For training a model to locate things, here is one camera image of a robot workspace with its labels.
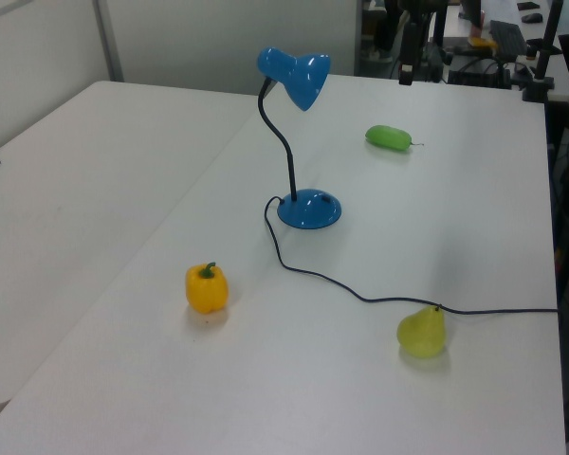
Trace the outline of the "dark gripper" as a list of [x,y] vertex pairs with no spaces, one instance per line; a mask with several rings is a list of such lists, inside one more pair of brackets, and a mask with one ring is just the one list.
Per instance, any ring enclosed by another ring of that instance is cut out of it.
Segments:
[[420,41],[420,25],[409,21],[403,28],[402,40],[400,45],[399,61],[399,83],[405,86],[413,84],[413,66],[416,61],[417,49]]

